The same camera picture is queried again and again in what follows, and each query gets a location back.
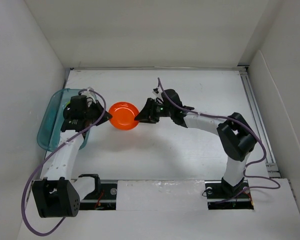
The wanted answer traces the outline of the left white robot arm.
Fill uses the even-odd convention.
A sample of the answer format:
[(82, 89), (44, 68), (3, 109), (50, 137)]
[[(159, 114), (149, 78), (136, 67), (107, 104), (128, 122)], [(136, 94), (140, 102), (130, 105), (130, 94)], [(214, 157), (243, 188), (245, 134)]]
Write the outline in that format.
[(96, 173), (85, 173), (72, 182), (75, 161), (91, 127), (112, 118), (97, 100), (95, 92), (82, 90), (72, 96), (63, 109), (59, 143), (52, 162), (41, 180), (32, 185), (32, 193), (41, 218), (75, 217), (86, 196), (97, 198), (101, 180)]

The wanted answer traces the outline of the aluminium rail right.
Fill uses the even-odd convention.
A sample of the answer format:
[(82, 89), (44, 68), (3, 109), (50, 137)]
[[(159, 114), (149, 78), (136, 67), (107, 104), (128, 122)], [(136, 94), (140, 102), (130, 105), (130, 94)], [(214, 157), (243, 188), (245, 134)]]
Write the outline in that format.
[(276, 159), (274, 157), (271, 144), (269, 142), (269, 138), (265, 129), (265, 125), (263, 123), (263, 119), (257, 104), (257, 100), (252, 88), (252, 85), (250, 83), (249, 75), (248, 75), (248, 65), (239, 65), (238, 71), (239, 75), (241, 77), (241, 81), (243, 84), (243, 88), (247, 97), (247, 101), (252, 113), (252, 117), (254, 120), (254, 124), (256, 126), (256, 134), (258, 135), (259, 139), (263, 143), (265, 150), (266, 150), (266, 160), (265, 160), (265, 166), (267, 169), (267, 172), (269, 174), (269, 177), (271, 179), (279, 179), (281, 178), (281, 174), (278, 168), (278, 165), (276, 163)]

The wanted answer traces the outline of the orange plate back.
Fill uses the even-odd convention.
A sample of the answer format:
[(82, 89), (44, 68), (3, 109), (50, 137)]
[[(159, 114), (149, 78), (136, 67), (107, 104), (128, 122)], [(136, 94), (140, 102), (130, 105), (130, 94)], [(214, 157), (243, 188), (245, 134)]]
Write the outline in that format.
[(140, 113), (132, 103), (120, 101), (114, 103), (108, 111), (112, 118), (109, 120), (113, 127), (122, 131), (134, 129), (139, 121), (135, 117)]

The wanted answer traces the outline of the teal plastic bin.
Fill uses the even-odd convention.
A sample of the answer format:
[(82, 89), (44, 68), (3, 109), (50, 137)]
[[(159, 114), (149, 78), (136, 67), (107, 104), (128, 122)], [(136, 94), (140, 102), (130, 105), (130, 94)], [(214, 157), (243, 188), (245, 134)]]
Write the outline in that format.
[(64, 88), (55, 92), (47, 105), (37, 134), (38, 145), (47, 152), (53, 152), (60, 143), (64, 109), (71, 97), (79, 95), (80, 89)]

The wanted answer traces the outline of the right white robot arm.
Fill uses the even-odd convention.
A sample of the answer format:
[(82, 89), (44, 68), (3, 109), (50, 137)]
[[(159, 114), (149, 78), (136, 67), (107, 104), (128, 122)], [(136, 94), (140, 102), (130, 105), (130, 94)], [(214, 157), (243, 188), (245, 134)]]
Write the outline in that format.
[(250, 152), (257, 143), (243, 116), (233, 113), (224, 121), (203, 116), (191, 106), (183, 105), (174, 89), (164, 92), (155, 88), (155, 99), (148, 98), (143, 109), (134, 118), (140, 123), (156, 124), (161, 117), (169, 117), (178, 126), (198, 129), (219, 137), (227, 155), (225, 173), (221, 179), (221, 191), (227, 197), (233, 197), (241, 189), (244, 181), (244, 167)]

